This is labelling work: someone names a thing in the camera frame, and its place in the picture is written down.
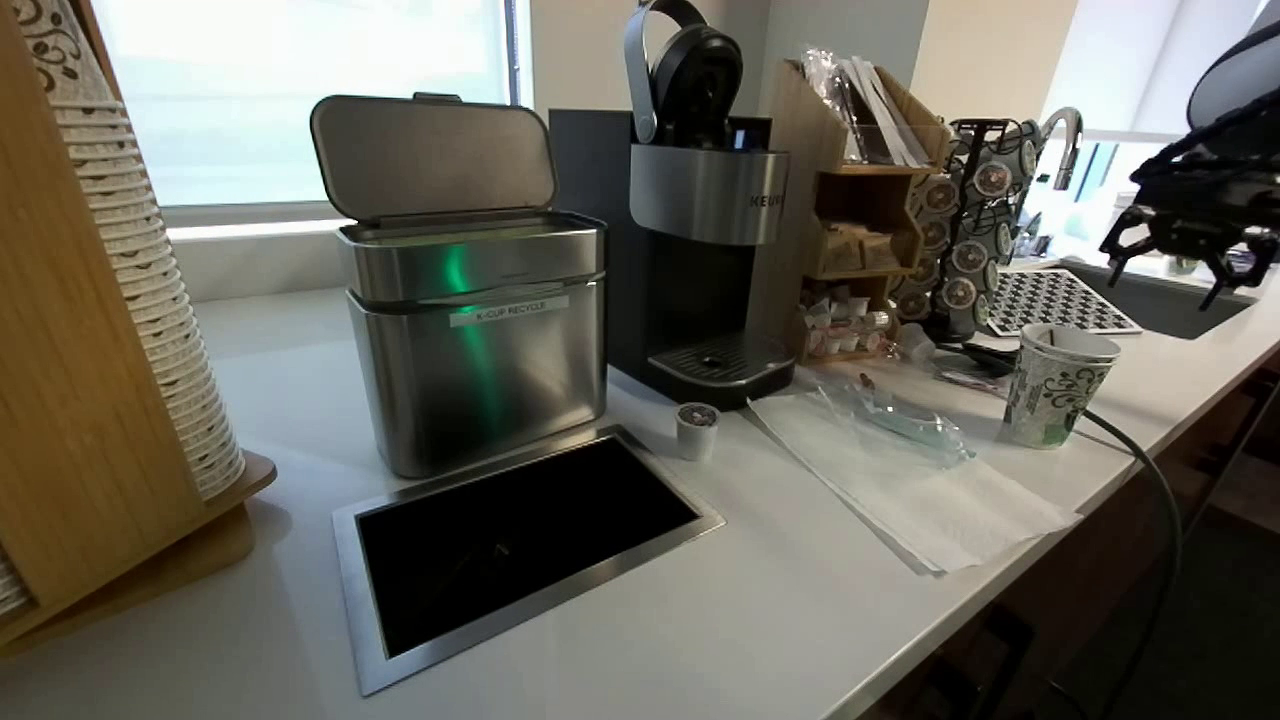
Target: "white countertop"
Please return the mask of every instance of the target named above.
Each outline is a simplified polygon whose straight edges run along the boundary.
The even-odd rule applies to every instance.
[[[1048,542],[954,576],[916,576],[739,412],[715,459],[654,467],[721,526],[497,641],[358,702],[330,512],[394,487],[374,455],[340,291],[199,303],[206,357],[244,448],[278,476],[248,512],[257,554],[226,574],[0,666],[4,720],[803,720],[857,717],[1034,566]],[[1280,337],[1280,298],[1196,344],[1124,337],[1097,412],[1167,444]],[[1134,459],[1097,430],[1064,448],[1004,448],[998,402],[893,380],[958,418],[1022,487],[1097,507]],[[668,406],[611,376],[607,408],[647,438]]]

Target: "canister lid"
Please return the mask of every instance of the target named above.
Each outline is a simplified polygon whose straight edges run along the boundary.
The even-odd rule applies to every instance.
[[[547,127],[518,106],[323,95],[313,145],[326,206],[358,224],[551,206]]]

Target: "metal container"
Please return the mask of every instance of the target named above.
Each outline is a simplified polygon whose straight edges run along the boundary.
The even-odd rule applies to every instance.
[[[446,480],[605,418],[605,237],[545,211],[533,113],[330,95],[313,140],[326,199],[354,216],[337,241],[394,476]]]

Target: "coffee machine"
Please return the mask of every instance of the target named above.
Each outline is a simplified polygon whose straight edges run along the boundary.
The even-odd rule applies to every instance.
[[[681,25],[642,62],[642,25]],[[605,224],[605,359],[671,402],[739,408],[797,369],[799,307],[766,265],[784,155],[766,120],[726,118],[739,50],[687,0],[647,0],[623,33],[630,113],[551,107],[559,211]]]

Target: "grate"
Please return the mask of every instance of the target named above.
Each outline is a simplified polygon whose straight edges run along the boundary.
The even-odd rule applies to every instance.
[[[987,325],[997,337],[1021,337],[1022,325],[1072,325],[1112,337],[1143,331],[1133,316],[1064,267],[998,267]]]

